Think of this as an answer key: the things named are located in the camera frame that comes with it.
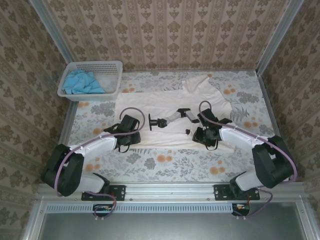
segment laundry basket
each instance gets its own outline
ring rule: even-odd
[[[67,94],[62,87],[65,83],[66,76],[75,70],[93,72],[95,79],[99,82],[105,93],[93,94]],[[103,101],[115,100],[117,98],[120,80],[122,76],[123,65],[121,61],[75,61],[69,63],[61,77],[58,95],[66,97],[71,101]]]

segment floral tablecloth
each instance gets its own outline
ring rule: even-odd
[[[230,119],[262,136],[273,136],[271,120],[254,71],[124,72],[123,93],[171,91],[181,81],[201,74],[232,105]],[[115,101],[79,102],[69,145],[97,136],[114,122]],[[112,182],[226,182],[254,168],[252,154],[236,147],[234,153],[191,149],[130,149],[108,151],[84,166]]]

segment blue cloth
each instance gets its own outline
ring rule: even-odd
[[[70,72],[62,87],[66,94],[104,94],[93,72],[75,70]]]

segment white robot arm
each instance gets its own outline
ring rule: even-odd
[[[294,174],[295,167],[292,163],[285,159],[283,154],[269,146],[274,146],[290,155],[281,137],[267,138],[250,135],[229,119],[224,118],[218,121],[209,108],[201,111],[198,118],[203,127],[197,128],[192,137],[193,141],[204,144],[206,147],[214,147],[218,141],[226,141],[252,153],[255,169],[243,172],[230,181],[230,189],[235,199],[243,194],[247,195],[246,191],[252,188],[261,186],[273,188]],[[104,188],[109,186],[110,182],[97,173],[83,173],[83,166],[106,151],[114,149],[120,151],[121,146],[127,146],[129,149],[131,144],[139,143],[141,140],[139,132],[119,136],[119,133],[133,132],[139,124],[137,119],[125,115],[120,124],[105,129],[98,140],[94,138],[84,144],[56,146],[42,172],[42,181],[52,188],[55,188],[55,183],[58,183],[57,190],[63,196],[69,196],[74,192],[105,192]],[[58,167],[70,152],[72,154],[59,173]]]

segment black mounting plate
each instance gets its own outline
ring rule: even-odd
[[[126,196],[126,185],[110,185],[108,194],[115,197],[117,201],[124,201]],[[110,197],[107,196],[95,196],[89,193],[82,193],[82,201],[112,201]]]
[[[230,190],[230,184],[217,184],[213,185],[213,193],[214,193],[214,198],[216,201],[229,201],[229,200],[248,200],[248,196],[244,195],[243,197],[240,198],[235,198],[234,195],[231,193]],[[247,191],[249,194],[250,200],[260,200],[260,194],[259,192],[256,193],[256,188],[249,189]]]

